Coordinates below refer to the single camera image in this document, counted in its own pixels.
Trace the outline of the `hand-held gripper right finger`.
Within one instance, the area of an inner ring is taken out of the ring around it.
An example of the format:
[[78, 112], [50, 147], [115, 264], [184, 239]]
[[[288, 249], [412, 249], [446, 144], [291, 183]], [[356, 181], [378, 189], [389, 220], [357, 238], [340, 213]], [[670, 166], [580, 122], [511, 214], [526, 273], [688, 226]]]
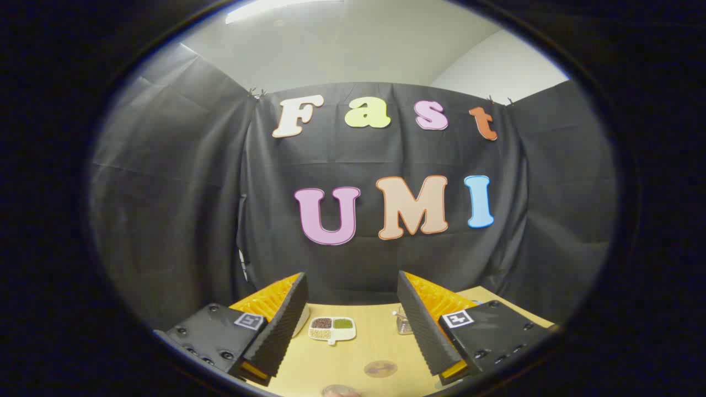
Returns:
[[476, 303], [399, 271], [397, 296], [426, 365], [441, 384], [494, 373], [550, 336], [550, 327], [493, 299]]

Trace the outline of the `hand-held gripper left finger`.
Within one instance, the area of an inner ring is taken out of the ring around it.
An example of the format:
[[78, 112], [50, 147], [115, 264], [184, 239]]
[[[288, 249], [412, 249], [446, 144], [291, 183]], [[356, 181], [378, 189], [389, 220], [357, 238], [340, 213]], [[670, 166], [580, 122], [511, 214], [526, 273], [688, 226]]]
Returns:
[[156, 335], [189, 358], [267, 386], [279, 372], [308, 296], [307, 275], [295, 273], [229, 306], [207, 304]]

